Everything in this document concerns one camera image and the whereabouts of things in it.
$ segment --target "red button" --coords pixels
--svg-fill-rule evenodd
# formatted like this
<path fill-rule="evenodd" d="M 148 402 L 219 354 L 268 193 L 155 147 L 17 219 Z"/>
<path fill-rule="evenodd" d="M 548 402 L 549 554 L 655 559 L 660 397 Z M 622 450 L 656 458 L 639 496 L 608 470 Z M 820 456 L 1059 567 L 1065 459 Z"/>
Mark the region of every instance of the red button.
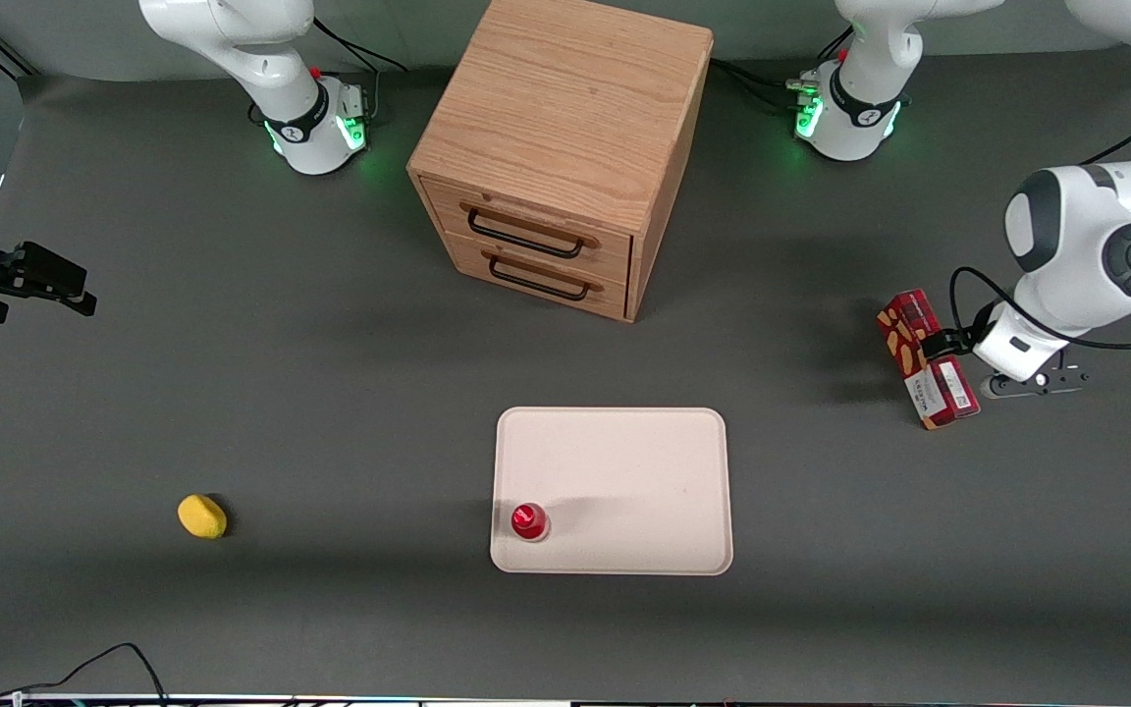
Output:
<path fill-rule="evenodd" d="M 537 502 L 523 502 L 512 510 L 512 532 L 523 540 L 539 540 L 547 532 L 547 514 Z"/>

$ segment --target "wooden drawer cabinet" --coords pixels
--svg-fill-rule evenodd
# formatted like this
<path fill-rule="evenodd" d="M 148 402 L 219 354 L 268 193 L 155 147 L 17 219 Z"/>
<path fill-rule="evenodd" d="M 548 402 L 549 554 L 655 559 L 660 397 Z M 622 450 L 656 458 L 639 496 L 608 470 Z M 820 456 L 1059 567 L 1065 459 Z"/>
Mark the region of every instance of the wooden drawer cabinet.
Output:
<path fill-rule="evenodd" d="M 634 321 L 713 44 L 585 0 L 491 1 L 408 161 L 459 271 Z"/>
<path fill-rule="evenodd" d="M 602 317 L 623 318 L 628 299 L 625 282 L 611 282 L 594 274 L 552 267 L 520 253 L 510 253 L 507 248 L 463 235 L 444 235 L 443 245 L 448 248 L 452 264 L 467 276 Z"/>

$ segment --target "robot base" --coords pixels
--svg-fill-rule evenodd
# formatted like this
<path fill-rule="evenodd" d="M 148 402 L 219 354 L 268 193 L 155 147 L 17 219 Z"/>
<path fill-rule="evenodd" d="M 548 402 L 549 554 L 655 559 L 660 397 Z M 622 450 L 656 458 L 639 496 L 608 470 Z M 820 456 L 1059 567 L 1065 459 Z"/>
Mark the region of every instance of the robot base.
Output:
<path fill-rule="evenodd" d="M 364 100 L 360 86 L 347 86 L 334 77 L 321 77 L 318 84 L 329 94 L 328 115 L 311 132 L 307 143 L 278 139 L 266 124 L 273 148 L 296 173 L 322 175 L 346 164 L 368 144 Z"/>
<path fill-rule="evenodd" d="M 824 88 L 829 84 L 831 72 L 839 66 L 840 62 L 837 60 L 830 60 L 800 76 L 800 86 L 808 87 L 801 90 L 808 94 L 809 103 L 805 103 L 797 113 L 794 135 L 813 145 L 824 157 L 840 162 L 856 162 L 870 157 L 871 153 L 880 147 L 880 143 L 892 135 L 893 122 L 897 120 L 897 113 L 901 111 L 901 103 L 897 103 L 889 115 L 879 115 L 880 111 L 874 111 L 879 118 L 875 124 L 854 126 L 849 113 L 838 106 L 831 98 L 831 92 Z"/>

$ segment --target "sponge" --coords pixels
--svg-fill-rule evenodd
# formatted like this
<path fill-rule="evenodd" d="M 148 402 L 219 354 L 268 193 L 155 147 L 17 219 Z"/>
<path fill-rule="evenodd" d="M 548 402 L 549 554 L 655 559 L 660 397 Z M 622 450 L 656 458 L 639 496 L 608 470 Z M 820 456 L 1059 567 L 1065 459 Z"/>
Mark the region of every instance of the sponge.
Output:
<path fill-rule="evenodd" d="M 176 518 L 195 537 L 216 540 L 225 534 L 228 520 L 225 511 L 211 498 L 201 493 L 188 495 L 176 505 Z"/>

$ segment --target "drawer handle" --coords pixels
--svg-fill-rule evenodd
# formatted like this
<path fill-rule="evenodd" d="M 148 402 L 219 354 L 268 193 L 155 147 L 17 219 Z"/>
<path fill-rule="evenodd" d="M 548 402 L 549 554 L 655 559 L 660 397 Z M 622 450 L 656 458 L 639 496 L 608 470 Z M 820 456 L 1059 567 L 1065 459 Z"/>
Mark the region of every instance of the drawer handle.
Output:
<path fill-rule="evenodd" d="M 494 238 L 497 241 L 511 242 L 511 244 L 530 248 L 530 250 L 537 250 L 539 253 L 562 259 L 578 258 L 578 255 L 584 251 L 582 238 L 575 242 L 575 248 L 571 248 L 571 250 L 561 250 L 561 248 L 553 248 L 552 245 L 539 245 L 538 242 L 527 241 L 525 238 L 517 238 L 511 233 L 499 232 L 499 230 L 491 227 L 481 227 L 480 224 L 475 223 L 475 219 L 478 217 L 480 210 L 470 209 L 470 218 L 468 219 L 470 221 L 470 230 L 480 235 Z"/>
<path fill-rule="evenodd" d="M 491 271 L 491 277 L 494 277 L 495 279 L 502 279 L 503 282 L 511 282 L 512 285 L 528 286 L 530 290 L 543 292 L 543 294 L 561 296 L 562 300 L 569 300 L 569 301 L 582 301 L 584 298 L 587 296 L 587 291 L 592 290 L 592 286 L 587 285 L 587 283 L 584 283 L 582 292 L 566 292 L 564 290 L 556 290 L 555 286 L 539 285 L 538 282 L 530 282 L 529 279 L 520 278 L 518 276 L 510 276 L 510 274 L 508 273 L 501 273 L 500 270 L 495 269 L 497 265 L 500 261 L 500 258 L 495 256 L 487 256 L 487 258 L 491 259 L 490 264 L 487 264 L 487 269 Z"/>

